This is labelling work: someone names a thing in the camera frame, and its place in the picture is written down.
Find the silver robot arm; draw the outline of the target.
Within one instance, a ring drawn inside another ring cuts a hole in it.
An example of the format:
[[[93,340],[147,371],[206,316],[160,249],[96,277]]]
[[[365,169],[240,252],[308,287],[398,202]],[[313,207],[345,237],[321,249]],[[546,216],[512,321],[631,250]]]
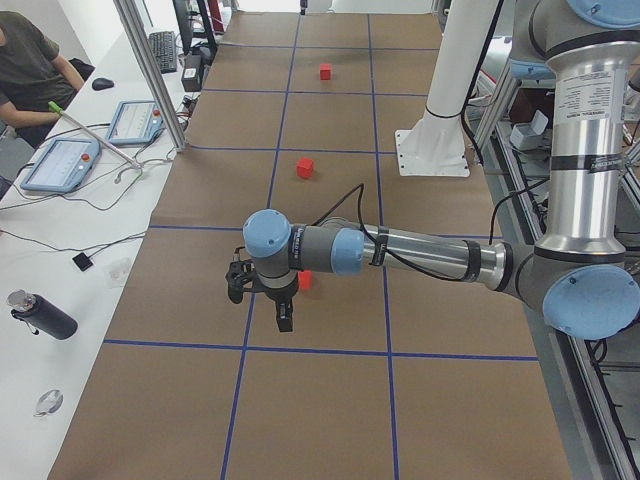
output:
[[[639,312],[639,286],[614,235],[624,93],[638,54],[635,1],[517,3],[512,58],[541,61],[556,80],[546,230],[533,245],[481,245],[331,216],[294,225],[261,210],[244,224],[248,258],[230,264],[229,298],[266,295],[279,329],[289,332],[301,271],[354,275],[367,264],[399,266],[483,283],[579,339],[616,334]]]

